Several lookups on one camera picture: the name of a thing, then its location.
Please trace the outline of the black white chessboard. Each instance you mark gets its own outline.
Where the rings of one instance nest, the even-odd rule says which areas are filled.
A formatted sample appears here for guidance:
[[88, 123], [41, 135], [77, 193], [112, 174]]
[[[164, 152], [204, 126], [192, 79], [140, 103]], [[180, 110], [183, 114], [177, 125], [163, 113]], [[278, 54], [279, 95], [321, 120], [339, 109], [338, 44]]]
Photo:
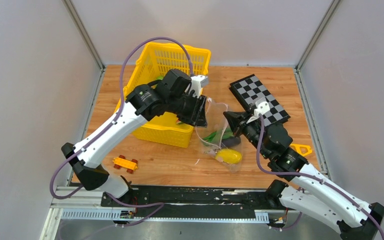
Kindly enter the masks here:
[[254, 74], [231, 82], [229, 90], [245, 111], [251, 110], [257, 100], [263, 99], [268, 103], [270, 110], [263, 115], [265, 127], [275, 123], [286, 123], [291, 117]]

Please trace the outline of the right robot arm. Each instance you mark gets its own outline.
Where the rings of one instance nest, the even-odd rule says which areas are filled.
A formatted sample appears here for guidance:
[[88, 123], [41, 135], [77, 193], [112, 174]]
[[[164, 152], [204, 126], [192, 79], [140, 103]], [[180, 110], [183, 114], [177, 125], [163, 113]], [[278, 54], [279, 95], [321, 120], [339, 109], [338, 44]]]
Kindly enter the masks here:
[[246, 111], [225, 111], [223, 115], [234, 135], [244, 136], [256, 148], [260, 170], [279, 177], [266, 191], [270, 208], [300, 211], [330, 227], [343, 240], [373, 240], [377, 234], [384, 239], [384, 206], [359, 199], [317, 170], [290, 146], [293, 139], [282, 123], [266, 127], [263, 117], [252, 120]]

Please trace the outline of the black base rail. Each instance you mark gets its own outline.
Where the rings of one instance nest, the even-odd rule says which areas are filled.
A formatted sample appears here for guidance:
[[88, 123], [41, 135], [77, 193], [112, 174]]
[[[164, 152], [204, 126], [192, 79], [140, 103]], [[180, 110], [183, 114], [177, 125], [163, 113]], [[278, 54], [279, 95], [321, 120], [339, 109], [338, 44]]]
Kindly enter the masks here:
[[67, 199], [53, 199], [67, 220], [110, 220], [133, 223], [148, 216], [151, 222], [273, 223], [294, 220], [297, 211], [269, 201], [265, 189], [134, 185], [120, 201], [100, 189], [81, 189]]

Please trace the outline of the purple eggplant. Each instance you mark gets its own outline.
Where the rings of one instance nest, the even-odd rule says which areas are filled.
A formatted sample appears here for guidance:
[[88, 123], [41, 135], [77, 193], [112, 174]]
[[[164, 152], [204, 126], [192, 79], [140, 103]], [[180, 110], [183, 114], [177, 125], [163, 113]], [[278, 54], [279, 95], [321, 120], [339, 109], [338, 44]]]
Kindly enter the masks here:
[[231, 136], [231, 137], [222, 139], [220, 146], [222, 148], [233, 148], [235, 146], [238, 146], [240, 143], [241, 143], [240, 137]]

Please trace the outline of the clear zip top bag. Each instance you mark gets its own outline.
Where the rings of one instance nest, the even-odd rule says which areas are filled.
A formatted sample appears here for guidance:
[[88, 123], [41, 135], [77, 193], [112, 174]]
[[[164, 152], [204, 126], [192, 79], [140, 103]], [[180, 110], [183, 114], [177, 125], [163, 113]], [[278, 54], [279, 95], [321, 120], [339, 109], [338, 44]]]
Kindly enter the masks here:
[[195, 128], [202, 157], [208, 157], [225, 166], [231, 173], [240, 171], [243, 163], [242, 140], [234, 136], [224, 112], [230, 109], [224, 102], [212, 98], [206, 100], [206, 127]]

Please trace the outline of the yellow plastic basket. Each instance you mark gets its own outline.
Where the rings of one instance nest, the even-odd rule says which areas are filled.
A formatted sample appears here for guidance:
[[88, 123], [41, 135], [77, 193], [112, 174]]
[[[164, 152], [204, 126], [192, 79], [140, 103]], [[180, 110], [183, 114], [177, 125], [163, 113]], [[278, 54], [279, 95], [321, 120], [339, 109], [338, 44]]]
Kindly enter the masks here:
[[[205, 48], [185, 45], [195, 75], [207, 75], [211, 59], [211, 51]], [[170, 69], [179, 69], [190, 73], [189, 62], [180, 46], [175, 43], [149, 42], [144, 46], [135, 63], [134, 71], [123, 88], [126, 97], [134, 88], [147, 84], [164, 76]], [[177, 124], [175, 114], [166, 112], [153, 118], [132, 132], [140, 140], [187, 148], [190, 144], [194, 127], [188, 124]]]

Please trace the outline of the green bean pod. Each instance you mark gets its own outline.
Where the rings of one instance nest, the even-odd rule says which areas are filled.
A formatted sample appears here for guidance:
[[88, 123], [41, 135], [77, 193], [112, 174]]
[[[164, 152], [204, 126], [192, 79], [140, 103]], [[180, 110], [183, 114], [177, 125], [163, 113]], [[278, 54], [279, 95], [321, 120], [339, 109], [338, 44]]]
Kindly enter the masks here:
[[209, 134], [208, 136], [204, 137], [203, 140], [207, 141], [207, 142], [214, 143], [214, 142], [219, 142], [220, 137], [221, 137], [221, 139], [225, 139], [225, 138], [229, 138], [229, 137], [233, 137], [233, 136], [234, 135], [233, 135], [233, 132], [231, 131], [231, 129], [227, 128], [224, 131], [223, 135], [222, 135], [222, 130], [214, 131], [211, 134]]

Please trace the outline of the yellow toy car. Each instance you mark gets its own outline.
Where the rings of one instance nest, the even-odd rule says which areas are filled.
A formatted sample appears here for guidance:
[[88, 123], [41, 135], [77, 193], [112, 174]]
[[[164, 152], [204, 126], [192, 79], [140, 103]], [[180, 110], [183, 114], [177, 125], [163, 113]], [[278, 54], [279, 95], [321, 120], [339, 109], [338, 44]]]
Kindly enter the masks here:
[[126, 169], [126, 172], [129, 174], [133, 174], [138, 169], [138, 161], [136, 159], [128, 160], [123, 155], [115, 157], [112, 162], [115, 169]]

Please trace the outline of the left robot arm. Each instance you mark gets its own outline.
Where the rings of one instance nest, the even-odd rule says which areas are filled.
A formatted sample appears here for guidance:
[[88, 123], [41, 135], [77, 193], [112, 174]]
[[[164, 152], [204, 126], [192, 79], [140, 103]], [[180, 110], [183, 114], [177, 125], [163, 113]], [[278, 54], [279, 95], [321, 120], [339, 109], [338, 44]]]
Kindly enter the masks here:
[[129, 206], [133, 193], [128, 182], [105, 170], [104, 158], [129, 134], [165, 113], [176, 115], [192, 127], [206, 127], [207, 97], [201, 91], [208, 83], [208, 76], [189, 76], [179, 69], [170, 69], [161, 80], [136, 86], [90, 136], [76, 144], [65, 143], [61, 151], [82, 186], [87, 191], [101, 189], [120, 206]]

